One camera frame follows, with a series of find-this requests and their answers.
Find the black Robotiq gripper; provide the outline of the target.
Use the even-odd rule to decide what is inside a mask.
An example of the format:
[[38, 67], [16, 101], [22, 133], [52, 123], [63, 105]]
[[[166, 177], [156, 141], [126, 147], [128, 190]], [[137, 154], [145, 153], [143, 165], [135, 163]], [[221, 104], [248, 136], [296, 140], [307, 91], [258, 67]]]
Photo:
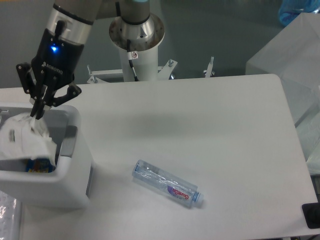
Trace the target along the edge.
[[[74, 72], [84, 45], [64, 39], [67, 22], [58, 20], [54, 32], [45, 29], [31, 64], [16, 65], [22, 88], [33, 100], [31, 117], [40, 120], [45, 107], [58, 107], [76, 97], [82, 90], [74, 81]], [[54, 91], [68, 85], [66, 94], [55, 97]]]

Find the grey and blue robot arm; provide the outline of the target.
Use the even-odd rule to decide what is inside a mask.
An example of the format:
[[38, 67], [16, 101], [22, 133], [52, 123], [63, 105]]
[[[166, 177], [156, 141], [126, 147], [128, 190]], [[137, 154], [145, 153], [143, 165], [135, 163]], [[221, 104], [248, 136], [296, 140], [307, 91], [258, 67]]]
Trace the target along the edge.
[[126, 82], [159, 78], [158, 47], [165, 27], [147, 0], [56, 0], [36, 56], [16, 70], [33, 105], [30, 116], [44, 112], [81, 93], [75, 69], [96, 20], [112, 19], [109, 37], [118, 48]]

